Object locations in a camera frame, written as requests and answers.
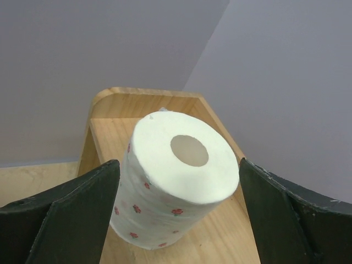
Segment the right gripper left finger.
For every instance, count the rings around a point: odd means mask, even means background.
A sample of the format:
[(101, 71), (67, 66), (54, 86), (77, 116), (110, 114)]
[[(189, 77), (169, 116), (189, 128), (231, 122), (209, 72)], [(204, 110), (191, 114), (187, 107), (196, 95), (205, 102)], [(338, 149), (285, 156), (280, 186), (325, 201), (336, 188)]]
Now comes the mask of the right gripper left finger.
[(113, 159), (1, 207), (1, 263), (99, 263), (119, 180)]

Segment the floral roll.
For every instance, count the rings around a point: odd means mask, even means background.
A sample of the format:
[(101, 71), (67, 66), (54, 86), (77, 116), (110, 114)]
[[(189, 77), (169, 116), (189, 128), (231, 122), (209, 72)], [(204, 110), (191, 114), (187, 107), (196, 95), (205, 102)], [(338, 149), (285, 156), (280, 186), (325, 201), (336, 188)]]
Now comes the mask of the floral roll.
[(159, 110), (133, 130), (110, 224), (140, 248), (170, 246), (238, 185), (237, 158), (221, 134), (188, 114)]

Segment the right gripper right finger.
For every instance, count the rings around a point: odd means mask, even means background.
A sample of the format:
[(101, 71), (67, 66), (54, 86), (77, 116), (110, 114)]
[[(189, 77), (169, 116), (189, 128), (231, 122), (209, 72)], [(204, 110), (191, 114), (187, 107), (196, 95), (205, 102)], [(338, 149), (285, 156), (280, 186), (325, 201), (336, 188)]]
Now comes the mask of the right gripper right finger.
[(245, 158), (239, 177), (261, 263), (351, 263), (351, 204)]

